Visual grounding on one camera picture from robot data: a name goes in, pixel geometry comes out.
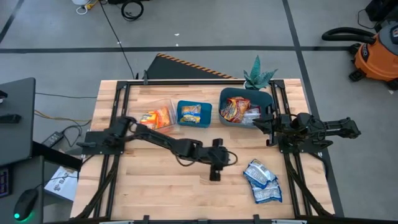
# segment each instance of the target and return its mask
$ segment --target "vacuum wheel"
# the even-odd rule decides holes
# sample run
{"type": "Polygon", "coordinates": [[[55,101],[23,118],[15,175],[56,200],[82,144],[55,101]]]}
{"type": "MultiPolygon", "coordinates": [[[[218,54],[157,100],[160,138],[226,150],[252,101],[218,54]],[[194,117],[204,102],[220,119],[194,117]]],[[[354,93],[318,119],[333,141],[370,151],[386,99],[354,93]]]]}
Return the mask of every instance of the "vacuum wheel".
{"type": "Polygon", "coordinates": [[[361,79],[365,78],[365,76],[366,76],[365,73],[363,73],[360,70],[356,70],[356,71],[351,72],[351,74],[348,77],[351,81],[358,82],[361,79]]]}
{"type": "Polygon", "coordinates": [[[359,48],[360,48],[360,47],[361,47],[361,44],[359,44],[359,43],[353,44],[353,45],[351,45],[351,46],[349,47],[348,52],[349,52],[351,55],[356,55],[356,53],[359,51],[359,48]]]}
{"type": "Polygon", "coordinates": [[[387,86],[391,89],[391,90],[398,90],[398,78],[387,82],[387,86]]]}

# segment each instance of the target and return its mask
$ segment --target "green succulent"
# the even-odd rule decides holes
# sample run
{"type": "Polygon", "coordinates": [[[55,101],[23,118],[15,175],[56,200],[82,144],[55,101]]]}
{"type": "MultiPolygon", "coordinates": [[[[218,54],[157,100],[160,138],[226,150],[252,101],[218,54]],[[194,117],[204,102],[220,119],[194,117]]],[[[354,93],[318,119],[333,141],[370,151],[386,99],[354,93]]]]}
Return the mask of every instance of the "green succulent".
{"type": "Polygon", "coordinates": [[[244,87],[248,90],[260,90],[261,88],[265,88],[276,71],[278,71],[278,69],[275,69],[273,72],[261,73],[260,58],[257,55],[254,65],[251,69],[250,76],[248,75],[247,71],[243,70],[244,78],[246,79],[244,87]]]}

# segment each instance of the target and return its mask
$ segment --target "computer mouse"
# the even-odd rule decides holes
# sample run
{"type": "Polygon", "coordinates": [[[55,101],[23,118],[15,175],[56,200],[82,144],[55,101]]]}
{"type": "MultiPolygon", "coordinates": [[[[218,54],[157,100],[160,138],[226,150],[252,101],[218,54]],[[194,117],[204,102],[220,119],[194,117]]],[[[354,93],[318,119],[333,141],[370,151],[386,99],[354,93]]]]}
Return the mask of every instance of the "computer mouse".
{"type": "Polygon", "coordinates": [[[25,220],[32,212],[39,192],[37,189],[25,190],[19,196],[14,208],[14,218],[18,221],[25,220]]]}

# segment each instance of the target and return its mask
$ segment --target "blue plastic container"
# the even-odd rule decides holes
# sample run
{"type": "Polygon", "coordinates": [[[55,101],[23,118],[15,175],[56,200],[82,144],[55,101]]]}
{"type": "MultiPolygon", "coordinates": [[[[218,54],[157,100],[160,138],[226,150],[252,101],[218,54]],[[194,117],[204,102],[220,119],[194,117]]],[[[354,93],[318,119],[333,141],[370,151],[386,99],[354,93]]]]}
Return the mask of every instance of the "blue plastic container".
{"type": "Polygon", "coordinates": [[[212,106],[209,103],[200,103],[200,102],[180,100],[177,105],[177,123],[179,125],[185,125],[185,126],[208,128],[211,123],[211,109],[212,109],[212,106]],[[183,106],[195,106],[195,105],[201,106],[199,123],[181,122],[180,121],[182,118],[181,108],[183,106]]]}
{"type": "Polygon", "coordinates": [[[222,124],[228,126],[241,127],[241,128],[256,129],[254,125],[229,122],[225,118],[223,118],[222,115],[220,115],[220,110],[227,105],[227,99],[235,96],[242,96],[245,99],[249,99],[252,105],[260,106],[262,118],[265,117],[266,115],[266,108],[269,105],[272,105],[274,101],[272,99],[272,96],[270,96],[270,94],[263,91],[246,90],[246,89],[231,88],[231,87],[223,89],[220,93],[220,102],[218,104],[218,117],[222,124]]]}

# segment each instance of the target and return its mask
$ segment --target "black metal frame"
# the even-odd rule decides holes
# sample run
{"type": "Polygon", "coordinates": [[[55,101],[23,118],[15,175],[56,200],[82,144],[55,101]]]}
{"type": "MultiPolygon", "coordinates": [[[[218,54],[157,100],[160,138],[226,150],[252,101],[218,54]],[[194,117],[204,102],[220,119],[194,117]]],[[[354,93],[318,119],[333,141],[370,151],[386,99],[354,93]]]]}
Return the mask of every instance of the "black metal frame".
{"type": "MultiPolygon", "coordinates": [[[[121,115],[125,116],[127,112],[127,105],[129,100],[129,92],[130,88],[134,85],[242,85],[244,80],[140,80],[140,81],[118,81],[116,85],[116,92],[114,97],[113,109],[111,114],[111,122],[112,125],[117,117],[117,111],[119,106],[119,99],[121,90],[125,89],[124,99],[123,99],[123,107],[121,115]]],[[[280,89],[280,93],[282,95],[282,101],[284,104],[285,113],[290,114],[289,102],[287,101],[287,94],[285,90],[285,84],[283,80],[272,80],[270,81],[272,94],[274,97],[275,104],[275,112],[280,114],[279,101],[277,96],[277,88],[280,89]]],[[[305,185],[305,179],[302,169],[302,163],[300,159],[300,154],[294,154],[295,163],[297,172],[293,168],[293,165],[290,161],[290,154],[283,153],[285,166],[289,181],[289,190],[290,196],[292,197],[292,206],[294,210],[294,220],[271,220],[271,219],[260,219],[259,215],[253,215],[253,219],[248,220],[149,220],[148,215],[144,215],[143,220],[134,220],[135,224],[170,224],[170,223],[181,223],[181,224],[205,224],[205,223],[230,223],[230,224],[262,224],[262,223],[307,223],[303,222],[308,220],[308,223],[395,223],[394,221],[384,221],[384,220],[365,220],[358,218],[340,218],[340,217],[332,217],[326,210],[322,208],[322,206],[317,202],[316,198],[311,194],[309,189],[307,189],[305,185]],[[306,215],[301,215],[299,209],[299,203],[297,200],[297,192],[295,189],[295,183],[302,191],[302,197],[305,207],[306,215]],[[311,205],[314,210],[319,214],[319,217],[312,216],[311,205]]],[[[109,164],[109,155],[104,155],[103,164],[101,168],[101,175],[99,180],[98,192],[93,197],[92,200],[96,202],[94,208],[93,218],[88,218],[87,214],[82,216],[77,216],[74,219],[71,219],[67,222],[55,222],[51,224],[61,224],[61,223],[99,223],[99,222],[111,222],[111,214],[113,207],[113,198],[116,186],[116,178],[117,171],[119,165],[120,155],[114,156],[113,165],[111,168],[112,174],[107,175],[108,164],[109,164]],[[101,203],[102,203],[102,194],[105,188],[110,184],[109,187],[109,195],[108,201],[106,205],[106,215],[105,217],[100,217],[101,203]]]]}

